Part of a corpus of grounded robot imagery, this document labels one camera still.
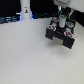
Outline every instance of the black object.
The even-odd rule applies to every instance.
[[[46,36],[47,38],[49,38],[49,39],[52,40],[54,33],[55,33],[55,32],[54,32],[53,30],[47,28],[47,29],[46,29],[46,35],[45,35],[45,36]]]
[[[74,24],[74,27],[75,27],[75,24],[76,24],[76,21],[75,20],[67,19],[66,22],[67,21],[72,22]],[[56,24],[57,24],[56,31],[53,31],[53,30],[47,28],[46,29],[46,35],[45,36],[47,38],[51,39],[51,40],[53,40],[53,36],[56,37],[56,38],[58,38],[58,39],[61,39],[61,40],[63,40],[63,44],[62,45],[64,45],[65,47],[68,47],[68,48],[71,49],[72,46],[73,46],[73,44],[74,44],[75,39],[74,38],[70,38],[70,37],[64,35],[64,32],[66,31],[66,28],[68,26],[65,25],[64,28],[60,28],[59,25],[58,25],[59,22],[57,22]],[[74,27],[71,28],[71,33],[72,34],[74,34]]]
[[[15,16],[21,12],[20,0],[0,0],[0,17]]]
[[[4,17],[0,17],[0,24],[7,23]]]
[[[84,26],[84,21],[83,21],[84,20],[84,12],[81,13],[79,11],[76,11],[76,16],[77,16],[76,21],[78,23],[80,23],[82,26]]]

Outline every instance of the white tabletop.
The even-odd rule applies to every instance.
[[[84,12],[84,0],[71,0],[68,7]]]
[[[49,22],[0,24],[0,84],[84,84],[84,27],[68,49],[45,38]]]

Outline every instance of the white table surface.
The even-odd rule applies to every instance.
[[[84,12],[84,0],[71,0],[68,7]]]
[[[0,84],[84,84],[84,27],[68,49],[45,38],[49,22],[0,24]]]

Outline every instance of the robotic arm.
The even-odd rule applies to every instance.
[[[53,0],[60,9],[58,14],[53,14],[52,20],[46,29],[46,37],[59,45],[72,48],[74,44],[74,27],[76,24],[76,12],[68,7],[73,0]]]

